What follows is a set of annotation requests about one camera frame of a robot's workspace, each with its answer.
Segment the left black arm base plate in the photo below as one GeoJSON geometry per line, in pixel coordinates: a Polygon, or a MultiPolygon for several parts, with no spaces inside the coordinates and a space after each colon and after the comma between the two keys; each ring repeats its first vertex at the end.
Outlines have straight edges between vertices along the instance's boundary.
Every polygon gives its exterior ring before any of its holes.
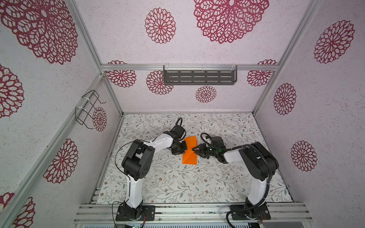
{"type": "Polygon", "coordinates": [[[140,205],[136,209],[128,205],[118,207],[116,221],[154,221],[156,206],[140,205]]]}

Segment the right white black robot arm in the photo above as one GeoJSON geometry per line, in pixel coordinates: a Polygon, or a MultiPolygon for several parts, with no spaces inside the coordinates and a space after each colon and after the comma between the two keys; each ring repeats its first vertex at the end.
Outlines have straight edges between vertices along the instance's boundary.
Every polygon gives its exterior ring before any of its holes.
{"type": "Polygon", "coordinates": [[[246,198],[246,205],[249,208],[255,208],[265,203],[271,180],[279,168],[279,164],[263,144],[254,142],[230,149],[201,144],[194,147],[193,152],[206,159],[211,156],[215,157],[224,164],[243,162],[252,176],[252,185],[246,198]]]}

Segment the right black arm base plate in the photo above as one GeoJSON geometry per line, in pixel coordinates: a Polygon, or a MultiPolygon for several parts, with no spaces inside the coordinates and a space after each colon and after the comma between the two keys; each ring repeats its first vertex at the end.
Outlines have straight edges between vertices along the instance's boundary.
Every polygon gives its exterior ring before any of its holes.
{"type": "Polygon", "coordinates": [[[232,214],[233,220],[270,220],[271,215],[267,204],[262,204],[261,206],[255,207],[248,210],[247,205],[231,205],[231,211],[235,211],[232,214]]]}

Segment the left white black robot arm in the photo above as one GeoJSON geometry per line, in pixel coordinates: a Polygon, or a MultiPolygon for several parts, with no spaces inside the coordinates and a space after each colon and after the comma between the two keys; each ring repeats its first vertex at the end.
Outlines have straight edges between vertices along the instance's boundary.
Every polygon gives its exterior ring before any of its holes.
{"type": "Polygon", "coordinates": [[[173,155],[184,154],[187,144],[184,141],[186,133],[176,135],[167,131],[151,141],[134,140],[123,161],[123,173],[126,175],[126,204],[136,209],[142,205],[143,179],[148,174],[154,154],[164,149],[170,149],[173,155]]]}

